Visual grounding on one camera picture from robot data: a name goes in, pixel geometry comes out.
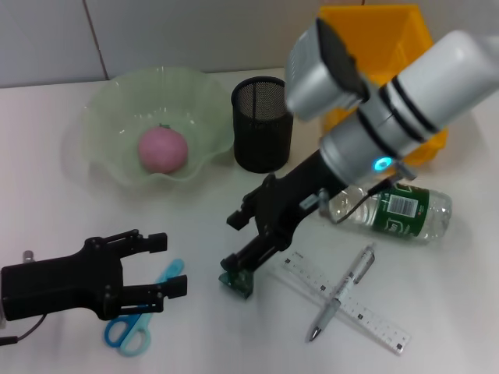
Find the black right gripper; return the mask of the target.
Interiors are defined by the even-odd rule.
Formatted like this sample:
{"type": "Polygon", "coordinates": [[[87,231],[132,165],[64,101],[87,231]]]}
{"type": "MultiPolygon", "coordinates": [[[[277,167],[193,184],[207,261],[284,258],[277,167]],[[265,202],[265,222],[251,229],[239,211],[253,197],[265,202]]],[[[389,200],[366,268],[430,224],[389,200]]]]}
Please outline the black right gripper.
{"type": "Polygon", "coordinates": [[[301,220],[316,209],[300,203],[326,189],[331,197],[344,189],[344,183],[326,165],[317,150],[286,176],[268,175],[262,184],[242,199],[241,207],[226,223],[240,231],[253,218],[258,236],[237,253],[221,261],[223,270],[238,273],[256,271],[274,254],[286,250],[301,220]]]}

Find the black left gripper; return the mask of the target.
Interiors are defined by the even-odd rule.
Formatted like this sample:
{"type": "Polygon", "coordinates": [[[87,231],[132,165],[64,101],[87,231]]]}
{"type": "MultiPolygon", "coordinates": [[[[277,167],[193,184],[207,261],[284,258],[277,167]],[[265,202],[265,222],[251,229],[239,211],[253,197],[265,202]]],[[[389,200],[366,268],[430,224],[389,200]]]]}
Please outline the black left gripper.
{"type": "Polygon", "coordinates": [[[5,266],[1,270],[5,318],[13,321],[77,308],[89,309],[102,320],[162,312],[165,298],[187,295],[187,276],[123,288],[121,258],[163,252],[167,247],[164,232],[143,236],[133,229],[89,238],[70,256],[5,266]]]}

